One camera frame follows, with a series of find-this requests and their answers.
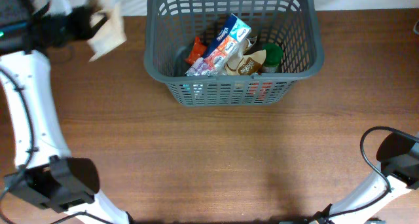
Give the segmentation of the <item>white rice pouch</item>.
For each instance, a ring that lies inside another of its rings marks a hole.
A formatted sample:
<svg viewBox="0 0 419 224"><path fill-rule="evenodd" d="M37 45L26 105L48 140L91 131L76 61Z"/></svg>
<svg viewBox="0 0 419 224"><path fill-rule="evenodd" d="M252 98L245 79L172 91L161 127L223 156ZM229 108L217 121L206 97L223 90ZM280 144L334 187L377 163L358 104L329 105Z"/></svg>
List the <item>white rice pouch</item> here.
<svg viewBox="0 0 419 224"><path fill-rule="evenodd" d="M257 36L243 41L236 54L231 56L225 64L227 75L251 75L256 73L266 60L266 50L258 50L253 54L246 54L257 43Z"/></svg>

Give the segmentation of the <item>grey plastic shopping basket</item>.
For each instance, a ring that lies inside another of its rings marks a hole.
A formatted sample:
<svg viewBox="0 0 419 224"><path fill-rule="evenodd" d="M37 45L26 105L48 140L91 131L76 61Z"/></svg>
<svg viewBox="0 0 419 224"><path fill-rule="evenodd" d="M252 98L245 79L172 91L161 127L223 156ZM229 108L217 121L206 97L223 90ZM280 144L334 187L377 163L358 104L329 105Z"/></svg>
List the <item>grey plastic shopping basket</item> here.
<svg viewBox="0 0 419 224"><path fill-rule="evenodd" d="M283 50L277 72L197 76L186 72L194 39L208 45L230 14ZM147 0L144 66L182 105L268 105L324 63L314 0Z"/></svg>

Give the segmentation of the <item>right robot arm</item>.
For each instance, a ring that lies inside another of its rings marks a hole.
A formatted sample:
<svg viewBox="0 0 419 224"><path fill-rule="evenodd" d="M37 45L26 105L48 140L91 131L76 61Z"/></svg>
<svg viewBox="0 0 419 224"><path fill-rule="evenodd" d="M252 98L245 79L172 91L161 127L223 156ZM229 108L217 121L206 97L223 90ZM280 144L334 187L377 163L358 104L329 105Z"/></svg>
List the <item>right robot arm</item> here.
<svg viewBox="0 0 419 224"><path fill-rule="evenodd" d="M418 138L392 132L378 148L378 170L309 223L366 223L391 201L418 189Z"/></svg>

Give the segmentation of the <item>orange spaghetti pasta packet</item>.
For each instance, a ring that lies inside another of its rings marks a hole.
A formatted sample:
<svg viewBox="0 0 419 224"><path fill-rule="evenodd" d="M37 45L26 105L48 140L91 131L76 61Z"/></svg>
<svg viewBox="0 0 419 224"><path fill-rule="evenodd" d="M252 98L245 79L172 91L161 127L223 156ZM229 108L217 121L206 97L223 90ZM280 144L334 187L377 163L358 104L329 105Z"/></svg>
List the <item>orange spaghetti pasta packet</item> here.
<svg viewBox="0 0 419 224"><path fill-rule="evenodd" d="M200 42L200 39L197 37L194 41L193 48L188 58L185 61L191 66L199 57L202 57L203 53L206 51L207 47ZM245 76L245 75L227 75L225 67L218 75L226 76ZM262 101L265 97L266 91L271 83L249 83L248 89L245 90L244 83L223 83L220 85L220 93L216 93L217 85L215 83L210 83L207 89L204 89L202 84L194 84L194 96L196 103L202 105L203 103L209 105L215 104L227 104L227 103L238 103L240 99L240 94L245 93L244 103L249 103L251 97L255 96L257 90L260 90L259 101Z"/></svg>

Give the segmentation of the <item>green lidded jar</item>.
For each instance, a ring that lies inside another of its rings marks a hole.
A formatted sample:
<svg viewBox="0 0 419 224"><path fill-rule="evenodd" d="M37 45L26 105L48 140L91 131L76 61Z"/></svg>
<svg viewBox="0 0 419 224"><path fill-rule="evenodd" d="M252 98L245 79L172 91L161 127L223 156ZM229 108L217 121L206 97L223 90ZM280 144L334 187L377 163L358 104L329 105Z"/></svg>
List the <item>green lidded jar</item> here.
<svg viewBox="0 0 419 224"><path fill-rule="evenodd" d="M263 50L266 51L266 58L261 68L263 73L275 73L277 72L281 59L283 56L283 50L281 47L274 43L267 43L263 45Z"/></svg>

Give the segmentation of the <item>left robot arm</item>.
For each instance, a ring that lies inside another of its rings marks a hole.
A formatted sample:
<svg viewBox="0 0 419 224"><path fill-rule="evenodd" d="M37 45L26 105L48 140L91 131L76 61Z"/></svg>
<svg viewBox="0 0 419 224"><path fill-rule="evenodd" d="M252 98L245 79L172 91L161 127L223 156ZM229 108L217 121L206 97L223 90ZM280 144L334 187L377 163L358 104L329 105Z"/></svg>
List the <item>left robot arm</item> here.
<svg viewBox="0 0 419 224"><path fill-rule="evenodd" d="M47 49L86 41L99 58L125 42L113 0L1 0L1 85L14 131L9 193L83 223L131 223L103 193L96 166L71 154L58 122Z"/></svg>

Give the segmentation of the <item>brown snack pouch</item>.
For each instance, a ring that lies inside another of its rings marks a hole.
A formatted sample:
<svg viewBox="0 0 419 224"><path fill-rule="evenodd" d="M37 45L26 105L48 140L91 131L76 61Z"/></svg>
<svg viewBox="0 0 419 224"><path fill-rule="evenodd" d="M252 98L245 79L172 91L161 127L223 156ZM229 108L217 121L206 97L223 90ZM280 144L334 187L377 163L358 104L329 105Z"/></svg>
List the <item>brown snack pouch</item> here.
<svg viewBox="0 0 419 224"><path fill-rule="evenodd" d="M88 40L94 55L90 62L108 54L126 41L121 5L113 0L88 0L93 8L90 26L99 25L98 31Z"/></svg>

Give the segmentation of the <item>Kleenex tissue multipack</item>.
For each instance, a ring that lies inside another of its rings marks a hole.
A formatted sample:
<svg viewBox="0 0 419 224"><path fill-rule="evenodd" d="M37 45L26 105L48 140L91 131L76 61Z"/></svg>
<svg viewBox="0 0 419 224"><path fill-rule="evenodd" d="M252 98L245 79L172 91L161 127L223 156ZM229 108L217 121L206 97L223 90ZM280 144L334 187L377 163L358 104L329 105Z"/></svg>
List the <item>Kleenex tissue multipack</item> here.
<svg viewBox="0 0 419 224"><path fill-rule="evenodd" d="M188 77L218 75L229 59L239 51L250 33L251 27L231 14L202 57L193 63L185 75Z"/></svg>

